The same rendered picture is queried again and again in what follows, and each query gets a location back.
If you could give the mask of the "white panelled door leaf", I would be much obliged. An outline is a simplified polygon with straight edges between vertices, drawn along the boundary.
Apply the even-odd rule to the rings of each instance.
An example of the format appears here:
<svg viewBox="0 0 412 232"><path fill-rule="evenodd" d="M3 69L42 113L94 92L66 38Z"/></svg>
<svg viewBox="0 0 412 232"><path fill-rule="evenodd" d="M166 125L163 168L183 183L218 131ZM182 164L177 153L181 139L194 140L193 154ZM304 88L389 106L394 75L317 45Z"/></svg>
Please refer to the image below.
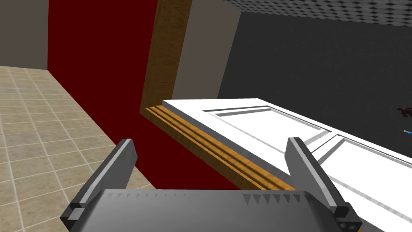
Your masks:
<svg viewBox="0 0 412 232"><path fill-rule="evenodd" d="M287 140L298 137L363 232L412 232L412 158L261 99L171 99L162 106L287 184Z"/></svg>

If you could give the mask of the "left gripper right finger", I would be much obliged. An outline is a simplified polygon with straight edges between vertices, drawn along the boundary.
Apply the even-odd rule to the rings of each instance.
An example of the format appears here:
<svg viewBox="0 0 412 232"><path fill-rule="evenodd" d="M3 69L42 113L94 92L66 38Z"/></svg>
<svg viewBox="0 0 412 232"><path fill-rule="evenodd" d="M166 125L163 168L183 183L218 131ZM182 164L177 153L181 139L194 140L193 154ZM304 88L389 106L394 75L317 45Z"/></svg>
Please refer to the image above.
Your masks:
<svg viewBox="0 0 412 232"><path fill-rule="evenodd" d="M309 193L315 212L331 216L339 230L359 230L362 221L346 202L302 139L288 138L285 161L292 185L297 191Z"/></svg>

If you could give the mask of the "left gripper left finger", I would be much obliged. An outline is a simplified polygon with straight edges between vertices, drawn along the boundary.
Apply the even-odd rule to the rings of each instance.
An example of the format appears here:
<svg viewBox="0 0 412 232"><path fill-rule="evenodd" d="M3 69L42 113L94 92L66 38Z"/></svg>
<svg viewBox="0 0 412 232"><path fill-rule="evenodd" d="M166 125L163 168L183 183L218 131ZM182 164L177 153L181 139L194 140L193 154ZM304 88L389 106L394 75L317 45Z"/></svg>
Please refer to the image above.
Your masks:
<svg viewBox="0 0 412 232"><path fill-rule="evenodd" d="M125 189L137 161L137 153L132 139L122 139L108 154L80 188L60 216L65 227L71 231L84 208L105 189Z"/></svg>

